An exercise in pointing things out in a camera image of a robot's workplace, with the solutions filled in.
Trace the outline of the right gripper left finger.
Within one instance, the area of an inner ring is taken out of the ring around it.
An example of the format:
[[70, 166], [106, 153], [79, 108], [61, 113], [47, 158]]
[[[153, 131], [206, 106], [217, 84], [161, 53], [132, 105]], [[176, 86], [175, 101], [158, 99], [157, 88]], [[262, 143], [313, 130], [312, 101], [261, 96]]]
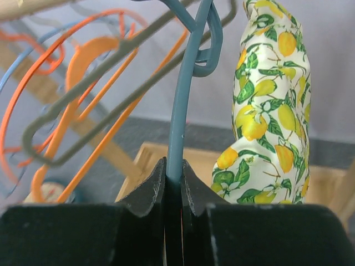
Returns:
[[22, 204], [1, 216], [2, 265], [162, 265], [166, 158], [111, 204]]

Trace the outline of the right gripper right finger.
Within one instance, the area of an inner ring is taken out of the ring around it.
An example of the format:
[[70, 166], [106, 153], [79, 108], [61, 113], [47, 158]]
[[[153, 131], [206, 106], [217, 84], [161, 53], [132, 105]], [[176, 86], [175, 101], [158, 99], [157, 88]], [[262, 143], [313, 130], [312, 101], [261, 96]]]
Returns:
[[339, 219], [315, 204], [229, 204], [183, 163], [185, 265], [353, 265]]

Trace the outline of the lemon print garment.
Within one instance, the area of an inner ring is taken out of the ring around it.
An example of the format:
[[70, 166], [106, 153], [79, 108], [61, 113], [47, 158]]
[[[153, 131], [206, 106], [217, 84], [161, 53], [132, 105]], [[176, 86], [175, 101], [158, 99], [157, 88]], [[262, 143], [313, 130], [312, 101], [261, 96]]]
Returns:
[[234, 76], [235, 142], [211, 189], [232, 204], [303, 204], [310, 182], [310, 62], [302, 26], [276, 1], [244, 1]]

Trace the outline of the light blue hanger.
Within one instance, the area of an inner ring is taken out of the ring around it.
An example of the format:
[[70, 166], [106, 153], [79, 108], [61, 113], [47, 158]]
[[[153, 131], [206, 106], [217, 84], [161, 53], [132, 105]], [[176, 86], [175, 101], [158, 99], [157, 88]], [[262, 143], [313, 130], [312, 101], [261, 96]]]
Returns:
[[[130, 27], [127, 26], [122, 19], [116, 21], [108, 18], [101, 18], [99, 21], [105, 22], [109, 26], [112, 26], [113, 29], [111, 31], [113, 32], [114, 35], [125, 37], [130, 32]], [[61, 25], [59, 26], [59, 28], [56, 28], [46, 33], [42, 37], [36, 39], [35, 42], [37, 44], [42, 44], [47, 39], [59, 34], [60, 32], [65, 32], [67, 29], [71, 29], [76, 24], [77, 22], [71, 22], [68, 24]], [[25, 62], [26, 59], [28, 59], [28, 56], [31, 54], [32, 51], [34, 51], [34, 47], [25, 49], [25, 51], [21, 52], [20, 55], [15, 59], [15, 61], [9, 66], [4, 76], [1, 78], [1, 89], [4, 89], [8, 80], [14, 76], [15, 71], [18, 70], [21, 65], [23, 65], [23, 63]], [[17, 161], [16, 156], [21, 154], [22, 154], [22, 148], [20, 146], [8, 147], [6, 149], [1, 148], [1, 155], [3, 155], [4, 158], [6, 159], [6, 163], [10, 167], [10, 170], [18, 171], [18, 175], [16, 175], [17, 181], [15, 182], [15, 184], [11, 189], [7, 188], [4, 184], [4, 181], [1, 180], [1, 195], [5, 199], [8, 199], [15, 191], [15, 189], [19, 186], [19, 182], [24, 176], [28, 168], [28, 165], [32, 162], [31, 159], [25, 160], [23, 162]]]

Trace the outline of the blue-grey hanger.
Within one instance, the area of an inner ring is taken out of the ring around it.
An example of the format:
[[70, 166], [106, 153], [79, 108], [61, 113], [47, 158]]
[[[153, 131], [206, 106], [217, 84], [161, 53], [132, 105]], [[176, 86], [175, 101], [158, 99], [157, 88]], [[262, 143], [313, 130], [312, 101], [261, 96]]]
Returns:
[[166, 168], [169, 182], [179, 185], [182, 179], [182, 155], [191, 81], [193, 77], [208, 76], [216, 69], [223, 32], [221, 20], [212, 0], [200, 2], [195, 18], [180, 1], [163, 3], [190, 32], [175, 90]]

